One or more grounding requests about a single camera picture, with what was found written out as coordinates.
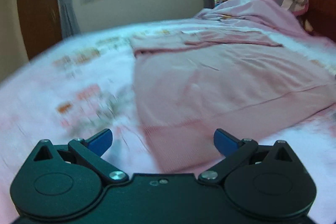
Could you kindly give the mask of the floral pink bed sheet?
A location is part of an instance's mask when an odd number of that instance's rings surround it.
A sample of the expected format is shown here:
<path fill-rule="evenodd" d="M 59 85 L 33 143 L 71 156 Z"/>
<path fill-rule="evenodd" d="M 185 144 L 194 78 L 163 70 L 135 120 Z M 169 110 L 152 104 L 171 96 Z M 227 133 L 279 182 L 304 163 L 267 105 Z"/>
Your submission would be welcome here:
<path fill-rule="evenodd" d="M 128 25 L 66 39 L 36 57 L 1 83 L 1 223 L 17 211 L 10 184 L 41 139 L 67 144 L 110 128 L 113 144 L 103 159 L 128 174 L 159 173 L 140 121 L 133 92 L 134 54 L 129 37 L 193 32 L 228 27 L 227 23 L 182 19 Z M 335 73 L 335 43 L 326 38 L 292 39 L 271 30 L 264 34 L 289 50 Z M 335 105 L 299 125 L 261 137 L 289 141 L 311 171 L 318 197 L 311 216 L 335 221 Z"/>

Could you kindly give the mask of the pink blanket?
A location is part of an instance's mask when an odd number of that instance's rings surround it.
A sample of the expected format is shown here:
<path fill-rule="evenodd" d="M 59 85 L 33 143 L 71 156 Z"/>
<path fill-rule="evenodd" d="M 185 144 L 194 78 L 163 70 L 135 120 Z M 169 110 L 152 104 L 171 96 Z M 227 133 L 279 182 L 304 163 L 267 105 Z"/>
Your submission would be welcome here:
<path fill-rule="evenodd" d="M 292 38 L 300 38 L 313 45 L 335 48 L 335 42 L 325 36 L 312 36 L 306 32 L 299 20 L 273 0 L 229 0 L 213 9 L 204 8 L 195 19 L 238 20 L 263 25 Z"/>

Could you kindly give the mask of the brown wooden door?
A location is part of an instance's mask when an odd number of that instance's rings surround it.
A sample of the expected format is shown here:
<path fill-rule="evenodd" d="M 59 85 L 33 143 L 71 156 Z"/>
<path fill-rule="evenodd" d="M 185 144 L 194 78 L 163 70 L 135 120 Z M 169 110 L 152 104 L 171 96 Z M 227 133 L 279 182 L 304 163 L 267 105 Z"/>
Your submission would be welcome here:
<path fill-rule="evenodd" d="M 29 59 L 62 40 L 58 0 L 17 0 L 17 7 Z"/>

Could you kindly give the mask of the pink long sleeve sweater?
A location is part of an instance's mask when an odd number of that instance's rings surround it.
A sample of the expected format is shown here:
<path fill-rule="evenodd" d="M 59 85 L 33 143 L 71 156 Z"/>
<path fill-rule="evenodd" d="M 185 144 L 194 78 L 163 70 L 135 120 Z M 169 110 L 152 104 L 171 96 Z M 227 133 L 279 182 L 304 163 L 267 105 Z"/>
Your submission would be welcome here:
<path fill-rule="evenodd" d="M 335 102 L 330 72 L 260 31 L 173 31 L 130 45 L 138 117 L 163 172 L 217 159 L 217 128 L 262 139 Z"/>

